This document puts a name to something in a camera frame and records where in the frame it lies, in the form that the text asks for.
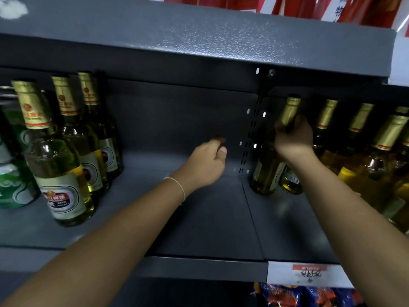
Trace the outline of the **person's right hand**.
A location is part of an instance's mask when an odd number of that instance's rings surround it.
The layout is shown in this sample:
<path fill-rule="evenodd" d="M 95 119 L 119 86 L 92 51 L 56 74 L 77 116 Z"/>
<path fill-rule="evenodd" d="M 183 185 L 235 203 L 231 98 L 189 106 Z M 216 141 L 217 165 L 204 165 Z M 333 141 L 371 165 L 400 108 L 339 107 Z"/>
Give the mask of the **person's right hand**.
<path fill-rule="evenodd" d="M 304 115 L 294 118 L 289 134 L 275 135 L 274 148 L 289 165 L 299 165 L 314 158 L 313 131 Z"/>

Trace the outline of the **person's left hand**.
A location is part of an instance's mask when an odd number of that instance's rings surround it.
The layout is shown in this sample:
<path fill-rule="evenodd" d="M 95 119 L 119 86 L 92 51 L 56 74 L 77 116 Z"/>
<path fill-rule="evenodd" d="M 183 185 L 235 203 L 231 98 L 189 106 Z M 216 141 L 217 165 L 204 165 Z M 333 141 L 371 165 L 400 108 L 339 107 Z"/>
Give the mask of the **person's left hand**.
<path fill-rule="evenodd" d="M 216 137 L 197 146 L 188 160 L 170 175 L 183 189 L 185 198 L 195 190 L 213 184 L 222 176 L 226 166 L 219 165 L 215 157 L 217 150 L 225 146 L 225 142 L 225 138 Z"/>

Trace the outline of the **gold-foil beer bottle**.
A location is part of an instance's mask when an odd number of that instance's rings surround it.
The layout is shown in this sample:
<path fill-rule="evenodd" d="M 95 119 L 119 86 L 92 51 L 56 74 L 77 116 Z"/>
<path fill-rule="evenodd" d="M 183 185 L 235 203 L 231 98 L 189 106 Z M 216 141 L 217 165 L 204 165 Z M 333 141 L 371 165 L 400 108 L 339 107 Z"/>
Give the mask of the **gold-foil beer bottle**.
<path fill-rule="evenodd" d="M 398 142 L 403 146 L 409 147 L 409 108 L 404 106 L 397 106 L 395 108 L 395 113 L 408 117 L 408 121 L 406 122 L 404 128 L 400 133 Z"/>
<path fill-rule="evenodd" d="M 12 87 L 29 135 L 23 155 L 52 217 L 64 227 L 85 222 L 93 215 L 95 206 L 78 153 L 58 132 L 37 83 L 14 79 Z"/>
<path fill-rule="evenodd" d="M 93 73 L 80 71 L 78 77 L 84 98 L 85 117 L 98 137 L 108 182 L 111 184 L 124 168 L 116 123 L 99 96 Z"/>
<path fill-rule="evenodd" d="M 93 199 L 97 200 L 109 189 L 98 137 L 82 118 L 80 104 L 71 90 L 69 76 L 55 74 L 52 80 L 60 113 L 64 118 L 61 133 L 76 149 L 90 194 Z"/>
<path fill-rule="evenodd" d="M 354 154 L 338 177 L 376 211 L 381 212 L 392 196 L 395 183 L 391 149 L 409 117 L 390 115 L 372 143 Z"/>
<path fill-rule="evenodd" d="M 325 152 L 325 137 L 337 103 L 337 100 L 327 99 L 313 126 L 313 150 L 319 160 Z M 293 195 L 300 195 L 304 191 L 297 175 L 288 165 L 285 166 L 279 185 Z"/>
<path fill-rule="evenodd" d="M 283 111 L 278 119 L 284 125 L 287 132 L 294 127 L 294 118 L 300 102 L 301 97 L 297 94 L 290 94 L 287 97 Z M 250 182 L 252 190 L 264 196 L 270 195 L 275 191 L 286 166 L 285 161 L 274 148 L 275 137 L 275 130 L 267 133 Z"/>
<path fill-rule="evenodd" d="M 361 132 L 373 107 L 371 103 L 361 104 L 348 128 L 332 140 L 329 148 L 320 157 L 320 161 L 335 175 L 339 174 L 345 162 L 356 152 Z"/>

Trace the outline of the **person's right forearm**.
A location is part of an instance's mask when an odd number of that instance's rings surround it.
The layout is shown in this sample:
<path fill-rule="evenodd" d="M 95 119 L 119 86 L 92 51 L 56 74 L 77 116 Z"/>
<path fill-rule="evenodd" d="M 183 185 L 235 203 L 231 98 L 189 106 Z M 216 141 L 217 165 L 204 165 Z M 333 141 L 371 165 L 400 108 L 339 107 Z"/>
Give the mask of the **person's right forearm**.
<path fill-rule="evenodd" d="M 409 239 L 310 149 L 282 150 L 351 284 L 368 307 L 409 307 Z"/>

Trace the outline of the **person's left forearm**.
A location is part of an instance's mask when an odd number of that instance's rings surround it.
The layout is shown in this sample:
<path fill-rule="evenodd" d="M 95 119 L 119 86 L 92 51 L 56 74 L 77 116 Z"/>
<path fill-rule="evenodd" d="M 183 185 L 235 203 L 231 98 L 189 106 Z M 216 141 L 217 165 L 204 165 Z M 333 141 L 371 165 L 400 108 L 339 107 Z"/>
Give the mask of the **person's left forearm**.
<path fill-rule="evenodd" d="M 0 307 L 108 306 L 184 201 L 171 177 L 60 253 Z"/>

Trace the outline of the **dark grey metal shelf unit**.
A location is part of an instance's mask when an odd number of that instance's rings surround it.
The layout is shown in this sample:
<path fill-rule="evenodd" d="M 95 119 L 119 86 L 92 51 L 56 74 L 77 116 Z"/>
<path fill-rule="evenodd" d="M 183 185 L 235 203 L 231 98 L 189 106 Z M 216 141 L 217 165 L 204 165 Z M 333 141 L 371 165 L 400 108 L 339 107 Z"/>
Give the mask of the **dark grey metal shelf unit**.
<path fill-rule="evenodd" d="M 327 264 L 313 284 L 348 281 L 303 196 L 259 196 L 248 177 L 263 97 L 277 85 L 346 87 L 390 76 L 396 32 L 147 0 L 0 0 L 0 84 L 51 74 L 101 75 L 124 145 L 124 173 L 94 219 L 10 233 L 0 270 L 32 272 L 178 168 L 214 135 L 224 177 L 180 207 L 135 274 L 279 283 L 293 263 Z"/>

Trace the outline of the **row of red hanging banners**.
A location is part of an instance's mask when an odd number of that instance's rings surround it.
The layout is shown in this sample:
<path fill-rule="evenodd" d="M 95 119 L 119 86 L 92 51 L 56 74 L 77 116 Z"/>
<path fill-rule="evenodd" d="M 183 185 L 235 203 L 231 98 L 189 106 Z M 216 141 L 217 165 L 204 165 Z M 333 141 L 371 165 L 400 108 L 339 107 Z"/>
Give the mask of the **row of red hanging banners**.
<path fill-rule="evenodd" d="M 151 0 L 320 20 L 327 0 Z M 409 39 L 409 0 L 348 0 L 338 23 L 393 29 Z"/>

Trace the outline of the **white hanging paper sign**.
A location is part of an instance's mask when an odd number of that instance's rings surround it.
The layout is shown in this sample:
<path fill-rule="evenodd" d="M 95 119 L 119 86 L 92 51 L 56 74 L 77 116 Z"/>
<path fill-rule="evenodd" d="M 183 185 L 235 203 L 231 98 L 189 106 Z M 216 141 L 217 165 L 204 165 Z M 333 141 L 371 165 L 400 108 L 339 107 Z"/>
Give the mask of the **white hanging paper sign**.
<path fill-rule="evenodd" d="M 327 0 L 321 21 L 337 22 L 348 0 Z"/>

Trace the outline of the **white shelf price tag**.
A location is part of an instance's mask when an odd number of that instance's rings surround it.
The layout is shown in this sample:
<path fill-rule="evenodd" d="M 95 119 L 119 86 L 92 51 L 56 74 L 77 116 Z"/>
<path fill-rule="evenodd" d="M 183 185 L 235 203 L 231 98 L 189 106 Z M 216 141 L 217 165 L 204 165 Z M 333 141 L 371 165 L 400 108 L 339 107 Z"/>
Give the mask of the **white shelf price tag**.
<path fill-rule="evenodd" d="M 269 261 L 267 283 L 286 286 L 354 288 L 339 264 Z"/>

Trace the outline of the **colourful snack packets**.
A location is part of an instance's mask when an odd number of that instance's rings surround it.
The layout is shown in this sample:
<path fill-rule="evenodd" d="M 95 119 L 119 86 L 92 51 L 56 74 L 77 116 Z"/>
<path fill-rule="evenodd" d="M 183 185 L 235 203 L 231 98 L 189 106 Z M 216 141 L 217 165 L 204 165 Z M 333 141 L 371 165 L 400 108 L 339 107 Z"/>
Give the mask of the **colourful snack packets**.
<path fill-rule="evenodd" d="M 368 307 L 356 289 L 253 284 L 257 307 Z"/>

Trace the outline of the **green beverage can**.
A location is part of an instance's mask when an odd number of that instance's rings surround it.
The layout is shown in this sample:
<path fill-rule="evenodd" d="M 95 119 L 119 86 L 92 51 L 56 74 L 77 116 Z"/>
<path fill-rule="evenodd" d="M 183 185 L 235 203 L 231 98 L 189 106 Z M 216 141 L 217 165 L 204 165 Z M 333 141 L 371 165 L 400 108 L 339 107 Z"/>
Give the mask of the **green beverage can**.
<path fill-rule="evenodd" d="M 30 144 L 30 134 L 26 128 L 25 121 L 21 109 L 17 107 L 1 107 L 1 112 L 11 126 L 14 137 L 20 145 L 21 152 L 25 152 Z"/>
<path fill-rule="evenodd" d="M 19 208 L 40 195 L 37 183 L 23 162 L 0 165 L 0 208 Z"/>

